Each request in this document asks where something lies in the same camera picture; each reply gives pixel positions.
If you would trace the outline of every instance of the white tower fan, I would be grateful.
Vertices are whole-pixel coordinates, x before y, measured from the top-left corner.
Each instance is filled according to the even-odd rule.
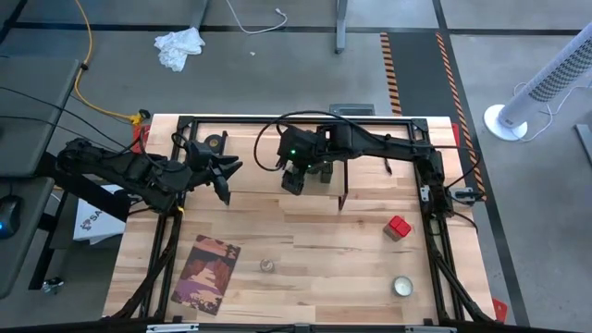
[[[491,133],[506,141],[523,138],[526,120],[592,68],[592,23],[518,92],[507,105],[490,106],[485,125]]]

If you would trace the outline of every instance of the gray floor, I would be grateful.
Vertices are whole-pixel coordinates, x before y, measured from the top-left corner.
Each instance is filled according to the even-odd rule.
[[[190,0],[81,2],[94,23],[186,24],[191,18]],[[0,19],[11,9],[6,3],[0,4]],[[224,1],[212,3],[206,24],[234,24]],[[289,15],[290,25],[334,25],[334,0],[233,3],[248,25],[276,23],[276,6]],[[442,0],[442,4],[451,28],[579,29],[592,14],[592,4],[586,0]],[[353,27],[437,26],[429,0],[351,0],[348,15]],[[51,5],[30,0],[21,19],[81,22],[71,0],[55,0]],[[85,96],[126,114],[139,108],[153,113],[279,114],[327,109],[332,103],[372,103],[379,115],[389,114],[376,34],[349,33],[346,51],[334,55],[330,33],[208,32],[203,34],[203,54],[190,57],[180,73],[158,64],[152,44],[161,34],[96,32],[91,70],[81,85]],[[531,324],[589,331],[592,291],[586,283],[592,278],[592,261],[587,240],[592,228],[586,218],[592,213],[588,205],[592,168],[572,127],[591,111],[592,92],[575,92],[551,128],[530,143],[501,142],[482,122],[489,105],[506,103],[515,84],[529,80],[569,41],[569,37],[452,38]],[[13,30],[0,45],[0,55],[83,58],[86,48],[85,31]],[[89,111],[74,99],[67,108],[120,142],[131,138],[127,125]],[[545,121],[545,115],[537,115],[530,123],[532,131]],[[61,125],[107,143],[71,117],[62,117]],[[58,132],[50,150],[56,152],[69,139]],[[506,302],[508,294],[483,206],[475,208],[475,215],[492,294]],[[43,234],[38,235],[35,244],[42,241]],[[31,247],[31,258],[21,271],[23,280],[31,273],[36,249],[39,246]],[[61,265],[62,276],[68,279],[64,290],[55,296],[42,295],[25,291],[26,284],[19,283],[9,299],[0,301],[0,327],[99,317],[116,255],[117,250],[92,248],[67,253]]]

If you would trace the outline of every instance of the white cable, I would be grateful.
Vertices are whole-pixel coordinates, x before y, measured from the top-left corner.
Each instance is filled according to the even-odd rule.
[[[263,32],[268,32],[268,31],[274,31],[275,29],[279,29],[281,27],[283,27],[286,22],[288,22],[288,16],[284,13],[281,12],[281,10],[279,10],[279,8],[276,8],[276,13],[278,15],[281,15],[284,18],[284,21],[279,23],[277,26],[272,27],[272,28],[267,28],[267,29],[263,29],[261,31],[247,31],[242,27],[241,22],[239,21],[239,17],[237,16],[237,13],[234,11],[234,8],[232,7],[232,4],[230,3],[230,0],[226,0],[226,3],[228,4],[228,7],[230,8],[230,11],[232,12],[232,16],[234,16],[234,19],[237,21],[237,23],[239,24],[239,28],[244,32],[244,33],[248,33],[248,34],[256,34],[256,33],[263,33]]]
[[[516,84],[516,86],[514,87],[514,91],[513,91],[513,95],[515,96],[517,91],[516,89],[518,89],[518,87],[520,87],[521,85],[526,85],[526,82],[520,82],[518,84]],[[557,116],[559,114],[559,112],[561,111],[561,109],[563,108],[563,105],[565,104],[565,102],[567,101],[567,99],[572,95],[572,93],[576,90],[576,89],[589,89],[592,86],[592,81],[590,81],[590,83],[587,86],[576,86],[573,87],[566,95],[565,97],[563,97],[563,100],[561,101],[561,103],[559,103],[559,106],[557,106],[557,111],[555,111],[555,113],[553,113],[551,111],[551,107],[549,104],[545,104],[545,106],[547,107],[547,111],[543,111],[543,110],[539,110],[538,112],[540,113],[544,113],[545,115],[549,115],[549,122],[547,123],[547,125],[545,125],[544,128],[542,128],[540,131],[538,131],[535,135],[533,135],[532,138],[530,139],[523,139],[523,138],[518,138],[518,136],[516,136],[516,138],[518,138],[518,140],[520,142],[530,142],[532,140],[534,140],[538,134],[542,133],[543,131],[545,131],[549,126],[551,126],[551,123],[553,122],[553,116]]]

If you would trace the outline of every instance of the wooden tabletop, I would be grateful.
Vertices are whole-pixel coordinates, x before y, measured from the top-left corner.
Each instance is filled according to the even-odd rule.
[[[178,116],[154,116],[148,152],[170,155],[170,134],[176,129]],[[427,122],[433,144],[455,144],[447,117],[428,117]],[[407,136],[406,131],[393,126],[364,127],[378,134]],[[241,176],[259,172],[255,170],[252,142],[261,128],[260,124],[216,123],[198,127],[200,140],[228,131],[232,142],[228,150],[239,155],[245,165],[229,183],[229,207],[209,187],[188,193],[171,294],[197,235],[229,242],[240,246],[241,251],[218,315],[169,302],[166,318],[183,315],[185,322],[231,324],[421,325],[424,318],[437,321],[413,165],[390,160],[393,175],[389,176],[380,158],[351,160],[349,196],[339,212],[334,196],[342,191],[339,181],[332,181],[330,186],[308,181],[306,195],[294,196],[278,188],[279,172]],[[265,134],[268,143],[260,147],[258,154],[262,163],[270,166],[277,159],[275,136],[272,132]],[[442,155],[447,181],[451,182],[462,174],[458,152],[442,150]],[[470,209],[464,206],[455,209],[471,216]],[[393,216],[403,216],[413,226],[410,235],[398,242],[382,232]],[[145,277],[156,219],[156,214],[147,212],[128,220],[105,315],[119,310]],[[449,218],[448,225],[459,280],[482,310],[494,316],[475,229],[457,217]],[[275,273],[261,272],[259,264],[263,259],[275,263]],[[391,292],[391,282],[397,276],[412,280],[411,296],[402,298]],[[452,315],[450,289],[446,280],[442,281]],[[151,312],[159,292],[160,280],[154,286]]]

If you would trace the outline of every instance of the orange black hazard tape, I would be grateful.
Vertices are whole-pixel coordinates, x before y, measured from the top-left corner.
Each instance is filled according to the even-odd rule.
[[[399,100],[399,87],[395,77],[395,67],[392,63],[392,54],[390,53],[389,36],[386,32],[380,33],[380,45],[382,46],[382,57],[385,60],[385,70],[387,71],[388,96],[390,97],[390,109],[394,116],[399,117],[401,112],[401,101]]]
[[[436,32],[436,39],[438,40],[438,46],[440,48],[440,53],[442,54],[442,60],[444,62],[444,68],[446,69],[446,76],[448,77],[448,83],[450,84],[450,89],[452,90],[452,99],[454,100],[454,107],[456,108],[456,113],[459,116],[459,120],[461,121],[461,129],[462,135],[464,137],[464,142],[467,147],[473,148],[473,142],[471,141],[471,135],[469,134],[469,128],[466,125],[466,119],[464,118],[463,107],[461,106],[461,98],[459,97],[458,90],[456,89],[456,83],[454,81],[454,75],[452,75],[452,68],[450,67],[450,61],[448,59],[448,53],[446,52],[446,46],[444,44],[444,39],[439,32]],[[477,163],[477,156],[474,151],[469,151],[469,156],[471,163]],[[481,178],[481,170],[479,167],[475,168],[475,180],[477,182],[477,188],[485,193],[485,186],[483,185],[483,179]]]

